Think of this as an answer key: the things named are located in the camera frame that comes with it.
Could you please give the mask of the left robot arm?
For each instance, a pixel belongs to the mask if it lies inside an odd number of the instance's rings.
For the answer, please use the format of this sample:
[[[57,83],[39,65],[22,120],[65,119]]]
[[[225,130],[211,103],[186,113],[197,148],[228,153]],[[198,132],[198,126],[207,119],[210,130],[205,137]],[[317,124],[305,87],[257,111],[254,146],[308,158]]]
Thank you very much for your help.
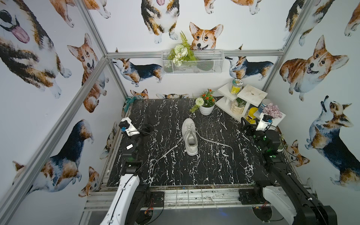
[[[132,129],[121,123],[123,138],[120,145],[120,182],[102,225],[134,225],[142,206],[150,198],[148,185],[140,182],[139,172],[145,165],[144,138],[151,135],[154,127],[142,125]]]

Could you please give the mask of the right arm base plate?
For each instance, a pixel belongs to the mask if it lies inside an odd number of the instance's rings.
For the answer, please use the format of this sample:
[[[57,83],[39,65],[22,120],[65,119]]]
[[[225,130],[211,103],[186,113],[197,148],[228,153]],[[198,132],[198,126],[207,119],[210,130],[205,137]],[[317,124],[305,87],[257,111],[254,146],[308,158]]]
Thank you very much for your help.
[[[264,204],[265,199],[260,194],[257,189],[239,189],[239,197],[238,200],[242,204]]]

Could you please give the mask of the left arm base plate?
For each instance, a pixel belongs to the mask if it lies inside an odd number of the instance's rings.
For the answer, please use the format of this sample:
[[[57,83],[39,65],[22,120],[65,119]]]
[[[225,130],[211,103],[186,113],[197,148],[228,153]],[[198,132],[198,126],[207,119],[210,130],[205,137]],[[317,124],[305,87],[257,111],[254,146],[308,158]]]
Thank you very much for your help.
[[[165,192],[154,191],[145,194],[143,208],[162,208],[164,206]]]

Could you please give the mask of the white sneaker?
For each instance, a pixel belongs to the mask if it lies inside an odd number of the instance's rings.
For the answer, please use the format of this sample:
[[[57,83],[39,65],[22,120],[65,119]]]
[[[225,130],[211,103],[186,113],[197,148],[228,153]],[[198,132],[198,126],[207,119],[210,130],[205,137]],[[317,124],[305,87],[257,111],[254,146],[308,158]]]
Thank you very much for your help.
[[[187,154],[190,156],[196,155],[198,153],[198,140],[194,121],[187,118],[183,122],[181,132]]]

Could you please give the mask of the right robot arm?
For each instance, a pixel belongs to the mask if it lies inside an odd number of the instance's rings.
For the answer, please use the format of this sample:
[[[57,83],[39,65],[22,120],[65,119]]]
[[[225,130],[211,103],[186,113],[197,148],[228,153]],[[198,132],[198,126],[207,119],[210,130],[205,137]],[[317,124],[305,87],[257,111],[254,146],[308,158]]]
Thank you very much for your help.
[[[281,135],[276,130],[257,130],[255,124],[245,123],[241,130],[249,136],[260,152],[260,162],[275,178],[284,194],[273,185],[261,182],[262,197],[270,202],[290,225],[336,225],[337,214],[331,206],[323,205],[308,192],[291,171],[290,163],[279,155]]]

